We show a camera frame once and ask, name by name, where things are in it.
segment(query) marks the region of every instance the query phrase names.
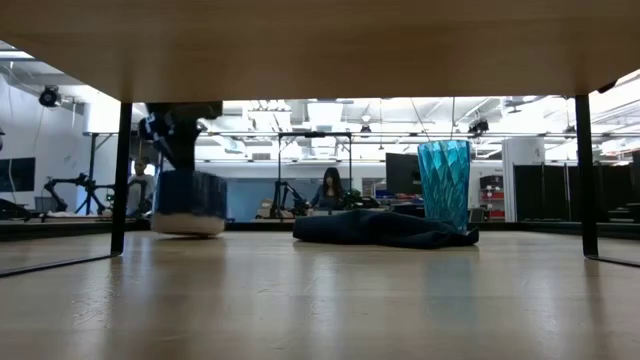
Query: blue glass vase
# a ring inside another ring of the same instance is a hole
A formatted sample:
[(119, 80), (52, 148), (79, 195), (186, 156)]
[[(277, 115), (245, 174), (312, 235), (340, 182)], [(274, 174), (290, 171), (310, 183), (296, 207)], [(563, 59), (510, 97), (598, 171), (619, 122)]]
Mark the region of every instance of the blue glass vase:
[(430, 141), (418, 147), (425, 217), (452, 223), (461, 233), (469, 221), (471, 143)]

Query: woman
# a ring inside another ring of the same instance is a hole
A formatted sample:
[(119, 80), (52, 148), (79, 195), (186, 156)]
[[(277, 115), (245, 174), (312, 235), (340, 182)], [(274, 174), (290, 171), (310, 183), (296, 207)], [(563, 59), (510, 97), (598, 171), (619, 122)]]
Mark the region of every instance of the woman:
[(333, 210), (340, 203), (343, 195), (340, 173), (338, 173), (338, 169), (330, 167), (325, 171), (324, 181), (318, 187), (310, 205), (312, 208), (318, 205), (320, 210)]

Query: computer monitor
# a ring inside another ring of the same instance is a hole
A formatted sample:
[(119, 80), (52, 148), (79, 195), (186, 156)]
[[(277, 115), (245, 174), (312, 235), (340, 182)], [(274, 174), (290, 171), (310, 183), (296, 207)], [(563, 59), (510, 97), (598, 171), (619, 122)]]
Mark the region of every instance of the computer monitor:
[(418, 155), (387, 153), (387, 191), (393, 194), (422, 194)]

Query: wooden tabletop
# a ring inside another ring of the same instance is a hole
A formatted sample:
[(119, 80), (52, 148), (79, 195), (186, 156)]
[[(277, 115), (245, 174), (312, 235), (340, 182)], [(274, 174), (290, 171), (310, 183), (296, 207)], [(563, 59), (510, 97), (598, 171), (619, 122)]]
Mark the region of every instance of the wooden tabletop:
[(5, 0), (0, 39), (123, 101), (582, 94), (637, 0)]

